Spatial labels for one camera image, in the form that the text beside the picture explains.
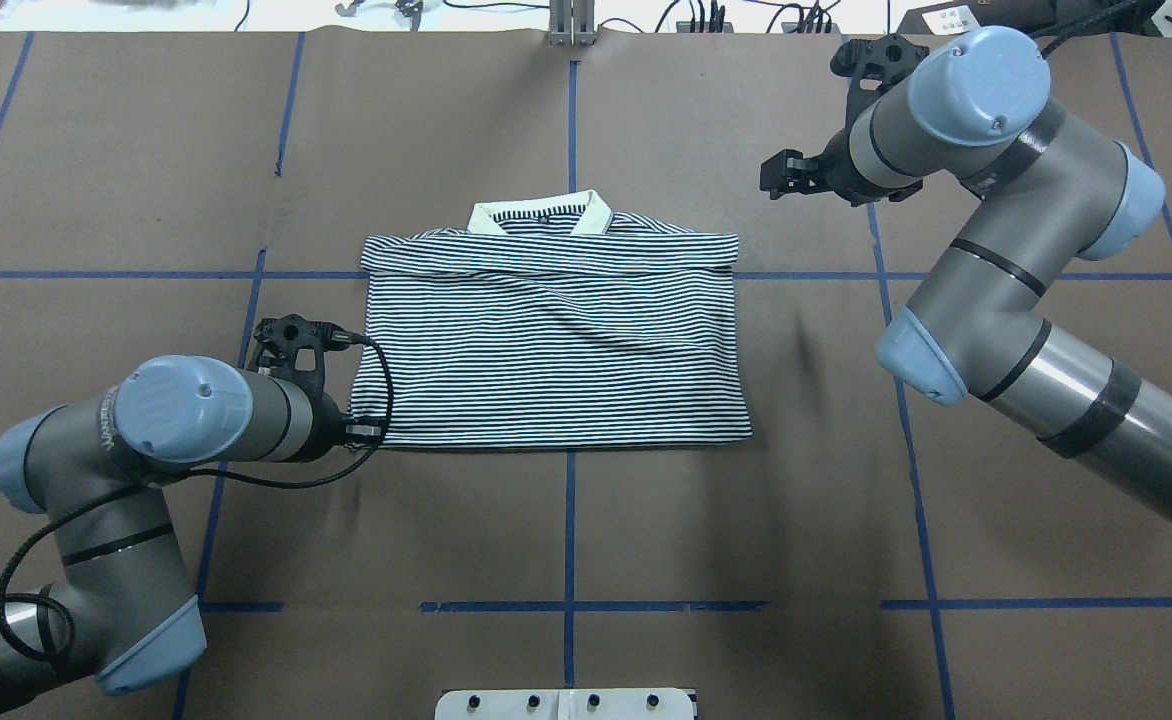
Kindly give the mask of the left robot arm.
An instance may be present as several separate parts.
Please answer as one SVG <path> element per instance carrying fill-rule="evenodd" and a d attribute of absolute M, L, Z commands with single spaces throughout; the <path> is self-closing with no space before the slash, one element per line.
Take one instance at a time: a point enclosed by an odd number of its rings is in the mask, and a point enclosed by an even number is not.
<path fill-rule="evenodd" d="M 0 437 L 0 493 L 48 524 L 64 579 L 0 577 L 0 715 L 94 679 L 110 697 L 165 682 L 207 641 L 164 487 L 217 462 L 308 462 L 375 448 L 391 414 L 352 416 L 321 388 L 211 356 L 154 356 L 101 398 L 62 405 Z"/>

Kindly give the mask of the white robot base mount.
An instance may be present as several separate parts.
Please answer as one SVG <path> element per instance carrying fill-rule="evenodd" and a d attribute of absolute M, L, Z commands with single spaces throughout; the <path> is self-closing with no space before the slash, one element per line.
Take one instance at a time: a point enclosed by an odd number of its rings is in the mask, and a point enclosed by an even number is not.
<path fill-rule="evenodd" d="M 435 719 L 699 719 L 696 693 L 674 687 L 448 691 Z"/>

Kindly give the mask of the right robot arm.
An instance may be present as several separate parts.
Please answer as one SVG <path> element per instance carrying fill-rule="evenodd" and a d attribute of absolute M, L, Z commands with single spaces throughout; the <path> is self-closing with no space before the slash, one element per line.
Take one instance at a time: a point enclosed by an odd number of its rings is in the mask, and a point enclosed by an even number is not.
<path fill-rule="evenodd" d="M 1112 258 L 1149 231 L 1161 177 L 1052 100 L 1051 68 L 1017 29 L 935 50 L 852 38 L 830 69 L 849 81 L 845 124 L 811 158 L 765 159 L 761 191 L 857 208 L 943 172 L 979 202 L 888 322 L 878 364 L 936 405 L 977 398 L 1172 523 L 1172 396 L 1035 311 L 1071 260 Z"/>

